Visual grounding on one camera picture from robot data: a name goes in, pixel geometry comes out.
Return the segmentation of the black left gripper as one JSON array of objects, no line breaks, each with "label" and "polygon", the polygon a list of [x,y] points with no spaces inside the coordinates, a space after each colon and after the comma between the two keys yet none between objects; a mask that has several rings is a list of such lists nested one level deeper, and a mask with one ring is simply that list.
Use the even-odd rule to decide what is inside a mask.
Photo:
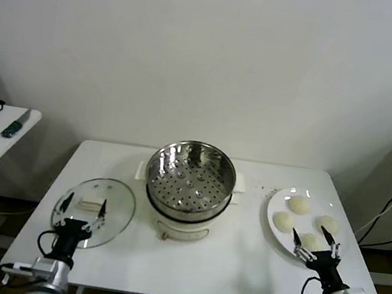
[{"label": "black left gripper", "polygon": [[90,239],[106,221],[107,200],[92,198],[86,221],[70,219],[69,206],[74,192],[64,194],[54,207],[53,227],[57,235],[56,244],[51,249],[50,259],[73,264],[73,255],[81,241]]}]

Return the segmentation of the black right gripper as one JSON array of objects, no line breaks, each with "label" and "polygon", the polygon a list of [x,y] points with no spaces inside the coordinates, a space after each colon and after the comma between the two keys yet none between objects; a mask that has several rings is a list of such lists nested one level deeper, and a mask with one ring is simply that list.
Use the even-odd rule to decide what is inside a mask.
[{"label": "black right gripper", "polygon": [[342,281],[340,274],[337,271],[337,266],[341,261],[340,248],[341,244],[334,240],[330,232],[321,227],[322,233],[325,236],[326,243],[329,245],[328,250],[310,252],[303,247],[301,238],[295,229],[293,231],[294,254],[299,260],[306,261],[308,269],[317,272],[323,294],[332,294],[341,290],[347,290],[348,285]]}]

